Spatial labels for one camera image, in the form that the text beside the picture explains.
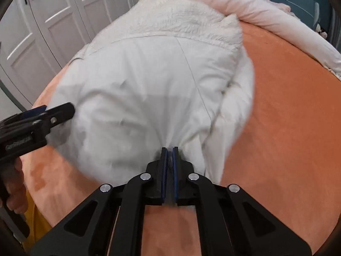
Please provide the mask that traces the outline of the operator left hand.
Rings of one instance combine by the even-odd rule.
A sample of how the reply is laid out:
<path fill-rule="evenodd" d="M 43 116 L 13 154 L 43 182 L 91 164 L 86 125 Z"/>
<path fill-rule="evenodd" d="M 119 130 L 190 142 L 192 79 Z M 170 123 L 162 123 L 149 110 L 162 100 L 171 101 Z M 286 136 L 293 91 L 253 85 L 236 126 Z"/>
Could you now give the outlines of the operator left hand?
<path fill-rule="evenodd" d="M 24 183 L 23 164 L 20 158 L 9 164 L 1 173 L 4 186 L 9 194 L 7 208 L 16 214 L 24 214 L 28 209 L 26 186 Z"/>

